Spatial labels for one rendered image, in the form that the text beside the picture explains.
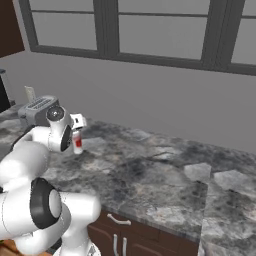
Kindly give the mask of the white can with red label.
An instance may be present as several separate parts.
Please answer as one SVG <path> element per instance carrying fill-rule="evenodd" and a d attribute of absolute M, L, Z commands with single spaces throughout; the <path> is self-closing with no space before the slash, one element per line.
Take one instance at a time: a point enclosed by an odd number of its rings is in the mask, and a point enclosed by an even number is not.
<path fill-rule="evenodd" d="M 73 142 L 74 153 L 81 154 L 83 152 L 83 148 L 82 148 L 81 132 L 79 130 L 75 130 L 73 132 L 72 142 Z"/>

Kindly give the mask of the black and grey appliance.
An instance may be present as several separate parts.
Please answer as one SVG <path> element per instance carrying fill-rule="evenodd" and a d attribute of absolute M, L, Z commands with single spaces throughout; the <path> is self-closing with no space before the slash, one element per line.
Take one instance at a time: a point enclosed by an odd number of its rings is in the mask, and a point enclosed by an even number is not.
<path fill-rule="evenodd" d="M 0 69 L 0 113 L 15 105 L 13 91 L 7 73 Z"/>

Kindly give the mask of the grey toaster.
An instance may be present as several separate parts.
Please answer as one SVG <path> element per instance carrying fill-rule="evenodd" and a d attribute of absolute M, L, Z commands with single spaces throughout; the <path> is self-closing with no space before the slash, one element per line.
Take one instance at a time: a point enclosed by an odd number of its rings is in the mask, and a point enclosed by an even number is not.
<path fill-rule="evenodd" d="M 46 112 L 52 106 L 58 106 L 59 100 L 55 96 L 45 95 L 36 98 L 33 102 L 22 106 L 18 110 L 21 125 L 26 129 L 30 125 L 48 126 Z"/>

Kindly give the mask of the white wall outlet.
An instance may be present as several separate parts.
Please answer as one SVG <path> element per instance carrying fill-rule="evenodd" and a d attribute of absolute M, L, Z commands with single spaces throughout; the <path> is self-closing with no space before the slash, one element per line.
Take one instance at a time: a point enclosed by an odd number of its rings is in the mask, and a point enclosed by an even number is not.
<path fill-rule="evenodd" d="M 25 92 L 29 102 L 33 102 L 36 99 L 36 95 L 33 87 L 26 86 Z"/>

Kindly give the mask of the dark brown drawer front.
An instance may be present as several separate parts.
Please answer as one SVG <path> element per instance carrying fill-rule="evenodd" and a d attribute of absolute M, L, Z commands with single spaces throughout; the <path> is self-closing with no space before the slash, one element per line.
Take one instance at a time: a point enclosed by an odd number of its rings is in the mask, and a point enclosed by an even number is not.
<path fill-rule="evenodd" d="M 130 226 L 118 225 L 115 222 L 113 222 L 110 218 L 107 217 L 108 213 L 112 214 L 118 220 L 124 220 L 124 221 L 130 220 L 132 224 Z M 149 240 L 150 242 L 155 242 L 155 243 L 159 242 L 159 230 L 158 229 L 156 229 L 154 227 L 150 227 L 144 223 L 135 221 L 135 220 L 131 219 L 130 217 L 124 217 L 124 216 L 116 214 L 116 213 L 102 210 L 100 217 L 97 220 L 97 223 L 115 228 L 115 229 L 119 230 L 122 234 L 129 233 L 131 235 L 139 236 L 142 239 Z"/>
<path fill-rule="evenodd" d="M 199 244 L 165 231 L 159 232 L 159 243 L 177 256 L 197 256 Z"/>

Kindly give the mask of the dark grey window frame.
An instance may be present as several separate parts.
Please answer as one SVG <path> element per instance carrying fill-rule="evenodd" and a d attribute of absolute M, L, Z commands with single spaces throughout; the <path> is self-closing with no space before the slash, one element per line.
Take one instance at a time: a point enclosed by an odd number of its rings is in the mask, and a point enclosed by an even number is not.
<path fill-rule="evenodd" d="M 256 76 L 256 0 L 19 0 L 37 53 Z"/>

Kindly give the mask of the dark brown wall cupboard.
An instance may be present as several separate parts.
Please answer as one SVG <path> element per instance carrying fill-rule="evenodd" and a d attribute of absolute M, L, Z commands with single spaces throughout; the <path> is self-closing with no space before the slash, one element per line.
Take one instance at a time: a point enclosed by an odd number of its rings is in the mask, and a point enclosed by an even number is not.
<path fill-rule="evenodd" d="M 0 58 L 24 50 L 13 0 L 0 0 Z"/>

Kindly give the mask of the dark brown cupboard door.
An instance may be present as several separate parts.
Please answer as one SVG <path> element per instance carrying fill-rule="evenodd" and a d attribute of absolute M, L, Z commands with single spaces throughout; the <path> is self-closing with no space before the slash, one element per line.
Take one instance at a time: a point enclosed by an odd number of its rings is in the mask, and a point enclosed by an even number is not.
<path fill-rule="evenodd" d="M 122 245 L 123 237 L 127 238 L 127 256 L 177 256 L 175 252 L 157 243 L 150 242 L 149 240 L 129 233 L 122 234 Z"/>
<path fill-rule="evenodd" d="M 101 251 L 101 256 L 115 256 L 113 252 L 113 235 L 118 236 L 117 250 L 119 256 L 122 255 L 120 252 L 119 236 L 120 232 L 112 227 L 102 224 L 90 224 L 88 226 L 88 235 L 91 241 Z"/>

